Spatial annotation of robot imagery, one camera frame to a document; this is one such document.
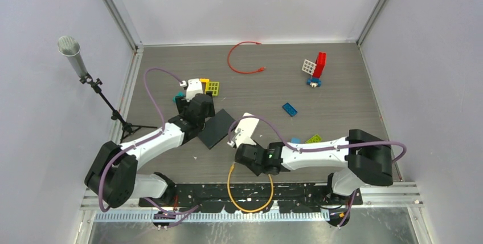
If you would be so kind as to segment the black network switch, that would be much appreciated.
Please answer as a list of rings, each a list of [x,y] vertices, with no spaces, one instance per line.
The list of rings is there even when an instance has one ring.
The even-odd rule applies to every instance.
[[[200,141],[211,150],[227,135],[235,119],[225,110],[221,109],[205,123],[205,128],[198,134]]]

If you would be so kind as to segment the white square switch box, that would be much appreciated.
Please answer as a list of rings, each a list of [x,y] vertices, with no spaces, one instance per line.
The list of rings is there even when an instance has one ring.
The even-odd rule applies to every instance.
[[[245,139],[244,143],[242,143],[242,144],[256,145],[256,142],[252,139],[252,135],[253,135],[259,121],[260,121],[259,119],[251,117],[251,118],[247,118],[247,119],[242,119],[238,122],[235,130],[237,128],[244,129],[244,131],[247,135],[247,138]]]

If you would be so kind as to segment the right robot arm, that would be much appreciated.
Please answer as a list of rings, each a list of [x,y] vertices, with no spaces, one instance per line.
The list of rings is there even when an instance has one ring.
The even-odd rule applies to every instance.
[[[322,143],[270,143],[263,148],[249,137],[236,137],[235,162],[255,175],[278,175],[281,172],[310,167],[335,168],[328,175],[325,197],[340,204],[363,185],[391,186],[392,156],[390,143],[360,129],[348,136]]]

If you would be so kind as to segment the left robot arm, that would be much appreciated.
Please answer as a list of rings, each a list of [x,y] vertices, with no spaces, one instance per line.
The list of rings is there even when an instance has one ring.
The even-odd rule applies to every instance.
[[[191,100],[178,97],[179,114],[151,133],[131,142],[104,143],[84,179],[86,187],[97,194],[100,205],[118,208],[130,198],[155,200],[169,206],[175,197],[174,184],[156,172],[138,170],[157,156],[189,142],[204,130],[205,121],[215,116],[211,94],[198,93]]]

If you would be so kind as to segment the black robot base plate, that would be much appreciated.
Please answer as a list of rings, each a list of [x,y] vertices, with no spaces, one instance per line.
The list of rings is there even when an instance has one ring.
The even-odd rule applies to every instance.
[[[325,183],[275,183],[271,193],[269,183],[231,184],[235,202],[244,209],[253,210],[270,200],[262,212],[278,208],[281,213],[312,213],[322,209],[342,209],[348,198],[329,197]],[[228,195],[226,184],[170,184],[161,198],[152,198],[157,205],[167,209],[176,206],[180,212],[195,206],[195,212],[228,213],[240,212]]]

